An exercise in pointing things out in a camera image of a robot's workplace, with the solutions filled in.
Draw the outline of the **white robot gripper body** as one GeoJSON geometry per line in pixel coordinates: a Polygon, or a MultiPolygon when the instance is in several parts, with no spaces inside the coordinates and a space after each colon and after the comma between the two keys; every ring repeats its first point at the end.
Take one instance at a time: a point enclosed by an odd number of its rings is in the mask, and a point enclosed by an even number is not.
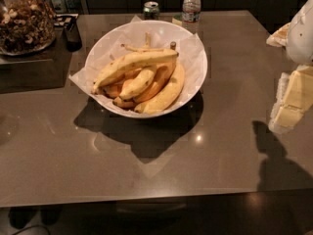
{"type": "Polygon", "coordinates": [[[299,65],[313,65],[313,0],[307,0],[292,18],[286,51],[299,65]]]}

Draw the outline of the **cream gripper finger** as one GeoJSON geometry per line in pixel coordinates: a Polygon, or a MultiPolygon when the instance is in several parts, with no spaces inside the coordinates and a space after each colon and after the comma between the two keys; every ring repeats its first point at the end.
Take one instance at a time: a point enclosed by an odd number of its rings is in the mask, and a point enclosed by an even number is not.
{"type": "Polygon", "coordinates": [[[313,106],[313,67],[299,65],[292,73],[283,72],[276,93],[269,129],[278,134],[293,130],[313,106]]]}
{"type": "Polygon", "coordinates": [[[266,43],[274,47],[285,47],[287,45],[289,27],[290,23],[281,26],[267,38],[266,43]]]}

